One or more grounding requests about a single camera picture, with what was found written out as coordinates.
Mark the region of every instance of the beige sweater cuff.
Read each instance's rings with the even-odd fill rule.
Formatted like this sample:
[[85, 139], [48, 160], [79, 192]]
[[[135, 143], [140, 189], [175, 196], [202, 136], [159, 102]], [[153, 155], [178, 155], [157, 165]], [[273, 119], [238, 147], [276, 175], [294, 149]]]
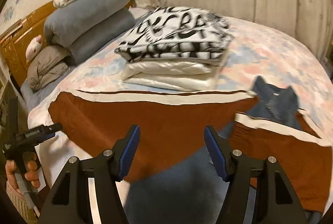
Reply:
[[8, 182], [7, 182], [7, 195], [14, 204], [16, 210], [20, 213], [22, 218], [28, 224], [37, 224], [37, 217], [33, 209], [29, 209], [23, 196], [18, 193]]

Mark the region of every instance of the gray folded blanket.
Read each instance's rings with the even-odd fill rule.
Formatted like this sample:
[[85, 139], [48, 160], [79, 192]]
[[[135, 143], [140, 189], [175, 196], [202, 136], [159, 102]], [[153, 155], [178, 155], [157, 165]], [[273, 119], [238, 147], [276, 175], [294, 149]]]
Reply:
[[74, 58], [74, 61], [71, 60], [71, 64], [77, 65], [85, 61], [111, 39], [129, 30], [134, 25], [135, 19], [126, 8], [117, 11], [83, 33], [68, 47]]
[[55, 10], [44, 23], [48, 43], [69, 47], [84, 32], [116, 13], [130, 0], [76, 0]]

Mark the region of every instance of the ribbed blue pad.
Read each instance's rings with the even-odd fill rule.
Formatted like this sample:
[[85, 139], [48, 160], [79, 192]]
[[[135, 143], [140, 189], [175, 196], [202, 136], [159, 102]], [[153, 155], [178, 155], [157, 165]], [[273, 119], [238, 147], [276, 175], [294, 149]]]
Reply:
[[129, 141], [124, 149], [124, 152], [119, 160], [119, 172], [118, 172], [118, 179], [122, 180], [125, 176], [127, 176], [129, 172], [129, 168], [132, 164], [135, 152], [137, 151], [138, 145], [140, 141], [140, 127], [137, 126]]
[[225, 158], [208, 127], [205, 128], [204, 139], [217, 175], [221, 177], [224, 182], [229, 182], [229, 175], [225, 169]]

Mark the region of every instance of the metal pin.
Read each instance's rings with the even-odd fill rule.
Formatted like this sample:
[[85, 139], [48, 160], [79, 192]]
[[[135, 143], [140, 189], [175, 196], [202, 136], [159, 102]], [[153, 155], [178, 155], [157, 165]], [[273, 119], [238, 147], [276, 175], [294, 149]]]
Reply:
[[104, 152], [103, 152], [103, 155], [104, 156], [110, 156], [110, 155], [112, 155], [112, 151], [111, 150], [109, 150], [109, 149], [107, 149], [107, 150], [105, 150]]
[[77, 158], [76, 156], [72, 156], [72, 157], [68, 160], [68, 162], [70, 162], [71, 164], [73, 164], [73, 163], [76, 162], [77, 159], [78, 159], [78, 158]]
[[240, 150], [233, 150], [233, 151], [232, 151], [232, 154], [233, 154], [234, 156], [241, 156], [241, 155], [242, 155], [242, 152], [241, 152]]
[[268, 160], [269, 160], [269, 162], [271, 162], [271, 163], [275, 163], [275, 162], [276, 162], [276, 158], [275, 158], [274, 156], [270, 156], [270, 157], [268, 158]]

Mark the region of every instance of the hand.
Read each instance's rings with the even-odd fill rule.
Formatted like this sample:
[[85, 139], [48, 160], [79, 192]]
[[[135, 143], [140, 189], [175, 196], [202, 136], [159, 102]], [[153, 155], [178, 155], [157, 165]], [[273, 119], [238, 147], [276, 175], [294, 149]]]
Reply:
[[[39, 188], [41, 183], [39, 182], [38, 179], [38, 172], [37, 170], [37, 163], [36, 163], [36, 155], [33, 154], [33, 160], [29, 161], [27, 164], [28, 167], [28, 172], [24, 174], [24, 177], [28, 180], [31, 181], [31, 184], [33, 187]], [[16, 163], [14, 160], [7, 160], [6, 162], [6, 174], [7, 174], [7, 179], [9, 184], [21, 194], [21, 191], [19, 189], [19, 186], [17, 185], [16, 178], [14, 175], [14, 171], [17, 169]]]

